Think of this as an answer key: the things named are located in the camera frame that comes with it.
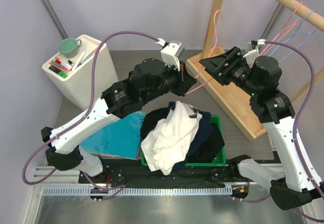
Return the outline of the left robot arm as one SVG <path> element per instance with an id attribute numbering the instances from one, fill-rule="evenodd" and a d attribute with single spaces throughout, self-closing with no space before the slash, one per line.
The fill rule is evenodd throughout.
<path id="1" fill-rule="evenodd" d="M 80 143 L 101 128 L 140 111 L 160 96 L 169 92 L 184 96 L 196 82 L 184 62 L 176 69 L 154 58 L 145 59 L 129 72 L 128 78 L 102 92 L 85 112 L 61 127 L 41 130 L 42 138 L 50 140 L 47 162 L 59 171 L 76 169 L 97 183 L 104 182 L 108 171 L 103 159 L 86 152 Z"/>

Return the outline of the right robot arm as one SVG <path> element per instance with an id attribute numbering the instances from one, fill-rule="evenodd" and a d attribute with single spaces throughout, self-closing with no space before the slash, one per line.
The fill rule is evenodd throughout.
<path id="1" fill-rule="evenodd" d="M 283 173 L 273 171 L 241 155 L 230 160 L 229 176 L 235 181 L 247 178 L 269 191 L 282 210 L 301 207 L 323 197 L 323 180 L 314 169 L 298 131 L 301 114 L 278 89 L 282 70 L 270 56 L 258 56 L 253 65 L 249 54 L 238 47 L 200 61 L 205 71 L 221 85 L 235 84 L 250 96 L 253 113 L 275 145 Z"/>

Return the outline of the pink hanger of navy shirt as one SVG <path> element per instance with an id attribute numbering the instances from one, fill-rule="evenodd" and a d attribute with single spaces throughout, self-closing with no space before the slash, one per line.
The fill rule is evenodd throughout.
<path id="1" fill-rule="evenodd" d="M 277 42 L 280 42 L 280 40 L 282 40 L 296 25 L 299 25 L 300 23 L 300 19 L 297 19 L 295 22 L 293 22 L 292 24 L 288 25 L 289 21 L 292 19 L 292 17 L 295 15 L 295 13 L 298 11 L 298 9 L 303 5 L 303 3 L 299 3 L 299 5 L 296 7 L 296 9 L 294 10 L 294 12 L 290 15 L 289 19 L 285 22 L 284 26 L 282 27 L 281 31 L 272 39 L 272 41 L 277 41 Z M 294 36 L 297 36 L 297 33 L 296 34 L 292 34 L 286 41 L 284 41 L 283 43 L 285 42 L 288 42 L 290 39 L 292 39 Z M 307 42 L 308 39 L 305 39 L 303 42 L 301 42 L 297 48 L 299 48 L 300 46 L 302 46 L 304 43 Z M 268 44 L 264 50 L 260 53 L 260 56 L 262 55 L 266 55 L 271 49 L 272 47 L 274 46 L 274 44 L 271 45 L 271 47 L 269 48 L 270 44 Z M 284 61 L 287 57 L 289 57 L 290 55 L 292 54 L 292 52 L 290 52 L 289 54 L 287 54 L 283 59 L 281 59 L 279 61 L 282 62 Z"/>

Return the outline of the white t-shirt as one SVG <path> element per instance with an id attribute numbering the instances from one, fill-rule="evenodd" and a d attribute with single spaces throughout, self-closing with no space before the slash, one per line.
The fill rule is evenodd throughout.
<path id="1" fill-rule="evenodd" d="M 159 120 L 141 142 L 151 172 L 160 170 L 163 175 L 169 175 L 176 163 L 185 160 L 202 117 L 196 107 L 175 102 L 167 117 Z"/>

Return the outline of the black flower print t-shirt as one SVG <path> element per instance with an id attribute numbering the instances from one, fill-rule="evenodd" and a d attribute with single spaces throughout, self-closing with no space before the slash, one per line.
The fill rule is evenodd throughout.
<path id="1" fill-rule="evenodd" d="M 146 115 L 141 129 L 140 137 L 144 139 L 152 131 L 159 120 L 165 119 L 170 111 L 169 107 L 164 107 L 151 111 Z M 185 160 L 174 165 L 175 169 L 180 169 L 187 163 L 212 163 L 217 154 L 225 146 L 218 120 L 212 117 L 210 112 L 198 111 L 202 115 L 199 128 L 192 141 Z"/>

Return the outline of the pink hanger of white shirt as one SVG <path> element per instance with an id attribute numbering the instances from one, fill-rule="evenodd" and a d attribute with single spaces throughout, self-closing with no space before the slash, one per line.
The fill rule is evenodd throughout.
<path id="1" fill-rule="evenodd" d="M 214 13 L 214 17 L 213 17 L 213 24 L 214 24 L 214 39 L 215 39 L 215 43 L 214 43 L 214 46 L 211 48 L 210 50 L 210 53 L 208 55 L 208 58 L 211 57 L 213 51 L 215 50 L 215 48 L 219 45 L 219 46 L 224 46 L 224 47 L 228 47 L 228 45 L 223 45 L 223 44 L 220 44 L 218 42 L 218 37 L 217 37 L 217 21 L 218 21 L 218 15 L 221 15 L 221 19 L 222 21 L 224 20 L 223 18 L 223 14 L 222 14 L 222 11 L 221 10 L 217 10 L 215 13 Z M 208 83 L 209 81 L 211 80 L 208 80 L 207 82 L 204 82 L 203 84 L 201 84 L 200 86 L 197 86 L 196 88 L 194 89 L 191 89 L 189 90 L 185 95 L 188 95 L 190 93 L 193 93 L 194 91 L 200 89 L 203 85 L 205 85 L 206 83 Z"/>

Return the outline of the navy blue t-shirt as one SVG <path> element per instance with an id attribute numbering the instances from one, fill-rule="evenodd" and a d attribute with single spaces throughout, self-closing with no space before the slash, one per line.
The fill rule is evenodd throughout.
<path id="1" fill-rule="evenodd" d="M 173 171 L 180 170 L 187 162 L 211 163 L 219 151 L 217 144 L 213 143 L 219 135 L 219 128 L 214 124 L 210 124 L 211 114 L 209 112 L 201 110 L 198 110 L 198 112 L 202 115 L 199 121 L 198 131 L 190 144 L 185 159 L 175 163 L 172 169 Z"/>

